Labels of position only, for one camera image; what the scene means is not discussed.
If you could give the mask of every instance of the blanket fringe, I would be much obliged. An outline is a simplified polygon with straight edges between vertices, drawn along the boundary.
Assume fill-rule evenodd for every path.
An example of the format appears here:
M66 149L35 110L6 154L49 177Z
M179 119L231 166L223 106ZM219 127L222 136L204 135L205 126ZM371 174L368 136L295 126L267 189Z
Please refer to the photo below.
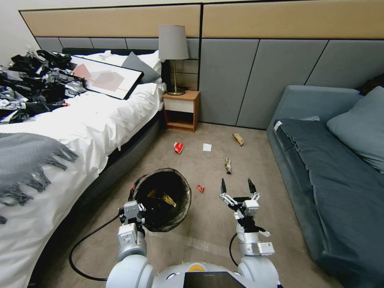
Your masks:
M75 160L79 157L76 153L74 153L72 150L70 150L63 144L59 149L54 150L52 152L52 156L44 160L44 164L52 165L61 168L62 170L66 170L67 166L60 163L53 156L61 157L70 162L75 162ZM4 189L3 191L0 191L0 203L6 206L15 206L17 204L23 206L26 202L33 199L33 197L21 191L20 184L21 183L17 183L11 187ZM29 175L27 180L22 182L22 184L30 186L36 189L39 193L41 193L49 184L51 184L51 182L44 174L42 166L39 165L35 168L34 173ZM7 218L0 215L0 224L5 224L6 222Z

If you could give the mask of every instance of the picture frame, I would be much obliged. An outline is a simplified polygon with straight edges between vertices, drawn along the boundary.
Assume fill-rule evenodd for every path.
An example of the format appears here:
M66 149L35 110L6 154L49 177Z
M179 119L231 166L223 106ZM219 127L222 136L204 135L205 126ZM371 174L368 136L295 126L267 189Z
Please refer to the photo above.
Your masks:
M117 99L128 99L144 73L99 61L71 56L70 70L85 78L86 89Z

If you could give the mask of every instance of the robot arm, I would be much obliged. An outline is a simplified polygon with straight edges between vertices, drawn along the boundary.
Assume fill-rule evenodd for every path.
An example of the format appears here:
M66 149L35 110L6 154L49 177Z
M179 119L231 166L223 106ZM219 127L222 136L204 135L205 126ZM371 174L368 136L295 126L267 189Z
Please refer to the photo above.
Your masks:
M269 237L270 233L264 228L256 226L253 217L259 210L260 206L257 202L260 193L257 193L256 187L248 178L249 191L251 197L234 197L232 198L226 193L224 179L221 183L220 198L234 210L234 217L238 222L236 231L239 238L239 249L241 256L269 256L275 253L271 242L262 242L259 234Z
M142 227L145 211L143 204L137 201L129 201L120 209L118 263L108 276L106 288L152 287L154 270L146 257L147 243Z

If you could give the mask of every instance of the brown paper bag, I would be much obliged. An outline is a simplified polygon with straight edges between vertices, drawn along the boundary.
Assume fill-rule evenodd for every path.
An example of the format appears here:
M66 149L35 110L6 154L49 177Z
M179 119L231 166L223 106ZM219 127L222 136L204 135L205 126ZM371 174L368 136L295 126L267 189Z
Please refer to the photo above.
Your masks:
M232 134L232 138L233 138L233 140L236 141L237 144L239 144L240 146L243 146L243 144L244 144L244 140L243 140L243 138L240 136L240 134L238 134L238 133Z

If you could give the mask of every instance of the lamp base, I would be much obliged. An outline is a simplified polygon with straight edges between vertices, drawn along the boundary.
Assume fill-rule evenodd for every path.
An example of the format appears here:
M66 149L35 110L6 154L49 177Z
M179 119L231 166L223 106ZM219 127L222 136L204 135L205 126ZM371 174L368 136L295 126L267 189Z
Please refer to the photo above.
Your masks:
M171 91L167 91L167 94L173 95L173 96L183 95L183 94L185 94L185 89L177 87L176 91L175 91L175 89L173 89Z

